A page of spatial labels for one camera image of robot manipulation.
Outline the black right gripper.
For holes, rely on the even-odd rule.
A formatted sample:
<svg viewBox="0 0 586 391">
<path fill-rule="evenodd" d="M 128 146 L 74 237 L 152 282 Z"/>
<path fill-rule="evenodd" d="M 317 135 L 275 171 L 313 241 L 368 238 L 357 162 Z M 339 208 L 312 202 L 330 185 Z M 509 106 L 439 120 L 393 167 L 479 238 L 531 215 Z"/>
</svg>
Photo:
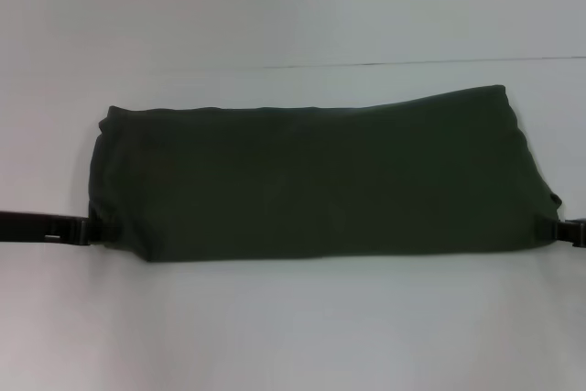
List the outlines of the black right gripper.
<svg viewBox="0 0 586 391">
<path fill-rule="evenodd" d="M 573 219 L 569 222 L 550 222 L 548 227 L 549 240 L 552 242 L 571 243 L 574 247 L 586 247 L 586 219 Z"/>
</svg>

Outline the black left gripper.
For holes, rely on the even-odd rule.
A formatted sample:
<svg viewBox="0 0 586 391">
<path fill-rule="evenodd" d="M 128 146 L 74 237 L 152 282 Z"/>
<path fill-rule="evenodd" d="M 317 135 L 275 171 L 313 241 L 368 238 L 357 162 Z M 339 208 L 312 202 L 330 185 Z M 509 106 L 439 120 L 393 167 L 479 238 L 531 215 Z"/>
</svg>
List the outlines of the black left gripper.
<svg viewBox="0 0 586 391">
<path fill-rule="evenodd" d="M 92 245 L 113 241 L 111 224 L 54 214 L 1 212 L 2 243 Z"/>
</svg>

